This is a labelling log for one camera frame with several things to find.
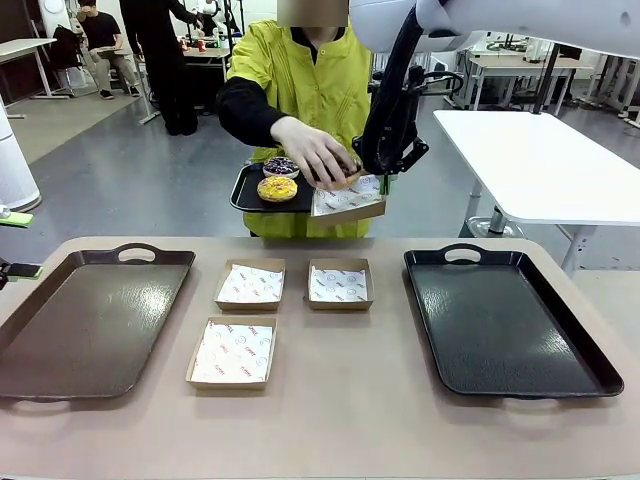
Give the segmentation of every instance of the beige pants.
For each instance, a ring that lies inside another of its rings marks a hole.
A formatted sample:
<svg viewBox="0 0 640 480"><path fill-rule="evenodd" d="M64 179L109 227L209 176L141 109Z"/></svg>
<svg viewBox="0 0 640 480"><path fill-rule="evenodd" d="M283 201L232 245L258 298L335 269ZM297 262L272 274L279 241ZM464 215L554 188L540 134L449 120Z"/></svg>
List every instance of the beige pants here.
<svg viewBox="0 0 640 480"><path fill-rule="evenodd" d="M124 56L116 55L114 52L89 52L89 54L91 55L91 60L96 64L96 77L100 90L111 91L111 82L109 80L111 67L120 71L130 87L137 84L131 65Z"/></svg>

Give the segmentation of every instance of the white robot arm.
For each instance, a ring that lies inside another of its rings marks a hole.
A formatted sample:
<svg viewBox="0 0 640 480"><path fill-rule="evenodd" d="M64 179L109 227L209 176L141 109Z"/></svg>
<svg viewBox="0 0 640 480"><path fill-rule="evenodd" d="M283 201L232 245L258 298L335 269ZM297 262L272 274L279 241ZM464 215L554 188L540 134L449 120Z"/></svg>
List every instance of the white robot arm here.
<svg viewBox="0 0 640 480"><path fill-rule="evenodd" d="M415 117L434 74L409 69L415 52L466 48L479 40L477 32L498 31L640 58L640 0L350 0L349 9L360 41L390 52L364 133L353 140L375 175L406 172L429 149Z"/></svg>

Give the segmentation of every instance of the yellow vest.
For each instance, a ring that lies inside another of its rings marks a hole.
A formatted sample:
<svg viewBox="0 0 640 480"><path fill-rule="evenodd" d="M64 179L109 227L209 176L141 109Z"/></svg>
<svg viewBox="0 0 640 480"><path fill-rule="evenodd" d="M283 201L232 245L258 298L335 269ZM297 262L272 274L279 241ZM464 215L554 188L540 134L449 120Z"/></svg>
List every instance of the yellow vest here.
<svg viewBox="0 0 640 480"><path fill-rule="evenodd" d="M229 78L252 80L267 94L269 105L300 121L330 133L352 155L353 137L361 135L369 115L367 93L371 52L358 41L351 27L339 40L318 51L295 43L291 29L274 21L256 22L235 46ZM254 162L284 155L282 149L258 148ZM321 228L304 214L245 214L244 223L260 237L363 237L370 221Z"/></svg>

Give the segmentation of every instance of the black tray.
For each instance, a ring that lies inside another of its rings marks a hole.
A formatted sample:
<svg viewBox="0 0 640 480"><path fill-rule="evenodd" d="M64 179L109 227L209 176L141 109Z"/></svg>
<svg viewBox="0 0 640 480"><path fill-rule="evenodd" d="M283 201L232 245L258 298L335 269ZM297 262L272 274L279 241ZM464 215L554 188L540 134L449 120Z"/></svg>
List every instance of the black tray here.
<svg viewBox="0 0 640 480"><path fill-rule="evenodd" d="M480 260L447 260L456 250ZM524 253L459 244L410 251L405 262L450 390L522 399L622 392L618 372Z"/></svg>
<svg viewBox="0 0 640 480"><path fill-rule="evenodd" d="M130 249L155 258L120 260ZM0 397L59 401L127 393L194 258L138 243L70 254L0 328Z"/></svg>
<svg viewBox="0 0 640 480"><path fill-rule="evenodd" d="M264 180L262 164L247 165L238 175L231 192L231 206L248 213L311 213L313 187L302 174L296 178L298 194L283 203L265 202L258 196L258 184Z"/></svg>

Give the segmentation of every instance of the gray floor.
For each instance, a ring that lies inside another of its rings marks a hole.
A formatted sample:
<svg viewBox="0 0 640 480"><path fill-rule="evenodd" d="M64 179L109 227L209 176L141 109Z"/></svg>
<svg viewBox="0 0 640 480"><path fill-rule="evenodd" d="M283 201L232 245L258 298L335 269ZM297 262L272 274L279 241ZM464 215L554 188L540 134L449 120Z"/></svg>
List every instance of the gray floor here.
<svg viewBox="0 0 640 480"><path fill-rule="evenodd" d="M371 236L457 236L473 179L433 120L440 108L440 99L423 105L420 131L431 152L396 182L387 215L375 221ZM228 197L252 149L227 135L216 117L201 118L200 131L184 138L165 135L161 120L139 126L141 116L137 102L32 165L44 202L30 229L0 229L2 257L40 262L65 240L87 235L247 234ZM639 140L625 135L615 115L579 109L562 118L640 166ZM492 205L484 198L481 212L489 214ZM555 227L525 230L562 259L568 241ZM638 245L639 229L601 228L585 266L639 268Z"/></svg>

